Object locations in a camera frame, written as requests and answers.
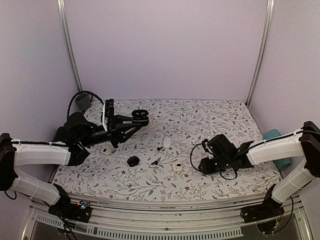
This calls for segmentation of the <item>black charging case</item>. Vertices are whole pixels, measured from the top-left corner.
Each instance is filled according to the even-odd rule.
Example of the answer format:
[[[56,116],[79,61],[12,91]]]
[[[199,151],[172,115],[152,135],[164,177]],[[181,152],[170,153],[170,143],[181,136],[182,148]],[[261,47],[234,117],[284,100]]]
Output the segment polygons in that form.
[[[131,113],[132,122],[141,124],[143,127],[149,124],[149,112],[145,109],[136,109]]]

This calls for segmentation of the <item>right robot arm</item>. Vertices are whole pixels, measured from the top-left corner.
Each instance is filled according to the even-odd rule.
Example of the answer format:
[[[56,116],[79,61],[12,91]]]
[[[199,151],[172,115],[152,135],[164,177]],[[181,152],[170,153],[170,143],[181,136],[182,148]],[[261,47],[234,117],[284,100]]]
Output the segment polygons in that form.
[[[291,195],[320,176],[320,129],[312,121],[286,135],[262,141],[248,141],[235,147],[224,134],[201,143],[208,157],[203,158],[198,170],[205,175],[225,171],[237,172],[261,163],[301,157],[301,163],[283,180],[272,186],[259,206],[262,218],[269,218]]]

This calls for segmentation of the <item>white open earbud case left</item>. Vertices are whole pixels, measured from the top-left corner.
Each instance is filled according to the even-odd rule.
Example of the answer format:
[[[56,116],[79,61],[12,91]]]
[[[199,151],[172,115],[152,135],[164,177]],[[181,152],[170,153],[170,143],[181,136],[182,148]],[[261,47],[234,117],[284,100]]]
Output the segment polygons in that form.
[[[109,156],[111,154],[111,150],[108,148],[102,148],[100,152],[104,156]]]

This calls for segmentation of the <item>white open earbud case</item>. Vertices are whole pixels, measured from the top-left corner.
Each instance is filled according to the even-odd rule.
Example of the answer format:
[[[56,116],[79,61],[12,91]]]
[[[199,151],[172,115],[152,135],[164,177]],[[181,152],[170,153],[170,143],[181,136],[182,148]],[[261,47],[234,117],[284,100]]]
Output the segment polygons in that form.
[[[172,170],[174,173],[180,173],[183,171],[183,164],[179,161],[175,161],[172,163]]]
[[[111,150],[108,148],[102,148],[100,152],[104,156],[109,156],[111,154]]]

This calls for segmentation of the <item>black open case left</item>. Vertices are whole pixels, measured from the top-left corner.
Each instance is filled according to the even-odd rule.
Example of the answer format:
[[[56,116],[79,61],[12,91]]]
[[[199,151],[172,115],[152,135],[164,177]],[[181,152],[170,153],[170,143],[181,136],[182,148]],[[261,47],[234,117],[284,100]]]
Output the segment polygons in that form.
[[[137,156],[132,156],[127,160],[127,164],[130,167],[137,166],[140,163],[140,159]]]

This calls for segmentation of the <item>white open earbud case centre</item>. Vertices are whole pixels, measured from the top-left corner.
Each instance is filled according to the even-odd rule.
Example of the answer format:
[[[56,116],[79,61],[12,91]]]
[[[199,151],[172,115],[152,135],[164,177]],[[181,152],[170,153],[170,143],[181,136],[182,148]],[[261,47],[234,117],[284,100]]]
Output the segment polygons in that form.
[[[183,164],[179,161],[175,161],[172,163],[172,170],[174,173],[180,173],[183,171]]]

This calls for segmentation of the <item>white closed earbud case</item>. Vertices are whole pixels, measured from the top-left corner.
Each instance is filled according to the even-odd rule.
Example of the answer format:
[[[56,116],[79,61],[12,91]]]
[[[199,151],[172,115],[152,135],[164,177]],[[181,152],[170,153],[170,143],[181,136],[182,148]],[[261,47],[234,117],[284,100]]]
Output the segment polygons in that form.
[[[163,139],[162,145],[163,145],[163,147],[164,147],[165,149],[168,149],[168,148],[171,147],[171,142],[172,142],[172,140],[171,140],[170,137],[165,137],[165,138]]]

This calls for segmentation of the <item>white spiral ceramic plate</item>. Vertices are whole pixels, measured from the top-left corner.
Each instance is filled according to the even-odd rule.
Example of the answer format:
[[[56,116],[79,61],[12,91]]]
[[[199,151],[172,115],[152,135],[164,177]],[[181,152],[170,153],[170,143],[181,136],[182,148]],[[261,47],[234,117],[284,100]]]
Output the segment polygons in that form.
[[[139,129],[136,134],[137,135],[143,135],[148,132],[150,132],[154,127],[156,126],[156,123],[152,117],[149,118],[148,125],[143,126],[141,129]]]

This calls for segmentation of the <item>black earbud centre lower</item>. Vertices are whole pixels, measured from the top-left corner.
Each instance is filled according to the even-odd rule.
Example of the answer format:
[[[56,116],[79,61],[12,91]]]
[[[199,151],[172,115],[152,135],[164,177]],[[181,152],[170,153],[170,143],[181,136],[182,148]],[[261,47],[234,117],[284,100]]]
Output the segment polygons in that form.
[[[151,165],[158,165],[158,163],[159,162],[156,160],[156,161],[152,162]]]

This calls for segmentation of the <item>grey mug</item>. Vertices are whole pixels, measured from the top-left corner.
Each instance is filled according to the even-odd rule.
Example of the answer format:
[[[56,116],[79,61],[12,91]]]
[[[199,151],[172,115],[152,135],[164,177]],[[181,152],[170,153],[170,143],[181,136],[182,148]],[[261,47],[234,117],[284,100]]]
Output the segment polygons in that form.
[[[91,107],[91,101],[93,96],[89,93],[80,93],[75,98],[75,103],[80,111],[86,111]]]

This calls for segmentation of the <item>aluminium front rail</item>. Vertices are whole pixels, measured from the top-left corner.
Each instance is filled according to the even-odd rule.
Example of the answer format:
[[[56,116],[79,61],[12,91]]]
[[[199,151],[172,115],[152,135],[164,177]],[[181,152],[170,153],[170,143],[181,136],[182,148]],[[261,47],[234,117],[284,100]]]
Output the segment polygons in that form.
[[[279,232],[267,234],[276,218],[245,222],[241,209],[260,204],[264,195],[202,201],[135,201],[72,194],[92,209],[87,223],[72,229],[33,200],[22,233],[24,240],[312,240],[307,215],[298,195],[285,201]]]

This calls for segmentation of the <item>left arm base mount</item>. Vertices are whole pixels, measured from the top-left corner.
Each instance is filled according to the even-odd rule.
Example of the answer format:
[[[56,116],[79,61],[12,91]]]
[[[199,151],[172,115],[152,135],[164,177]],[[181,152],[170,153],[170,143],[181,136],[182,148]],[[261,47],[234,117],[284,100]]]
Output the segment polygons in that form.
[[[63,219],[88,223],[92,210],[93,209],[85,202],[71,203],[59,200],[56,204],[49,206],[48,213]]]

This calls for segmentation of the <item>right aluminium frame post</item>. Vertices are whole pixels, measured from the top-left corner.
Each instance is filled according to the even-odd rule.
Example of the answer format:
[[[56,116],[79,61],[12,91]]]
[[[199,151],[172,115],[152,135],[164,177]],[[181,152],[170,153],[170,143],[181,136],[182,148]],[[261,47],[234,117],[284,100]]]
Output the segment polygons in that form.
[[[250,109],[253,103],[254,95],[258,86],[258,82],[259,82],[259,78],[260,78],[260,74],[261,74],[261,70],[262,70],[262,66],[265,58],[265,53],[267,50],[270,31],[272,28],[274,8],[275,8],[275,0],[267,0],[259,52],[258,52],[255,68],[253,71],[252,80],[249,86],[249,91],[245,100],[245,105],[247,106],[248,109]]]

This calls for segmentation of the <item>aluminium frame post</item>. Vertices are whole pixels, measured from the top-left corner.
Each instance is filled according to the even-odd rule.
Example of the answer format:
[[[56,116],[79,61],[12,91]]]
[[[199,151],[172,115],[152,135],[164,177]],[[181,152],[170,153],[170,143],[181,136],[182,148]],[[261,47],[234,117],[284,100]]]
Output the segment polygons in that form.
[[[258,82],[259,82],[259,78],[260,78],[260,74],[261,74],[261,70],[262,70],[262,66],[265,58],[265,53],[267,50],[270,31],[272,28],[274,8],[275,8],[275,0],[267,0],[259,52],[258,52],[255,68],[253,71],[252,80],[249,86],[249,91],[245,100],[245,105],[247,106],[248,109],[250,109],[253,103],[254,95],[258,86]]]
[[[70,34],[68,18],[67,18],[66,4],[64,0],[57,0],[56,3],[57,3],[62,36],[63,36],[63,40],[64,40],[66,52],[67,52],[71,73],[72,73],[77,91],[81,92],[83,90],[83,87],[82,87],[78,66],[76,63],[76,58],[75,58],[75,54],[72,46],[71,34]]]

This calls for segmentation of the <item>left aluminium frame post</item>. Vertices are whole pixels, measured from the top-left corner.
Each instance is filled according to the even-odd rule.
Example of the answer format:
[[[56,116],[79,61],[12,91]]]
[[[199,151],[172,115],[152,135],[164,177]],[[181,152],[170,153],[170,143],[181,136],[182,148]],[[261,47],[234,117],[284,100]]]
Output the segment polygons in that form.
[[[66,4],[64,0],[57,0],[56,3],[57,3],[62,36],[63,36],[63,40],[64,40],[66,52],[67,52],[71,73],[72,73],[77,91],[81,92],[83,90],[83,87],[82,87],[78,66],[76,63],[76,58],[75,58],[75,54],[72,46],[71,34],[70,34],[68,18],[67,18]]]

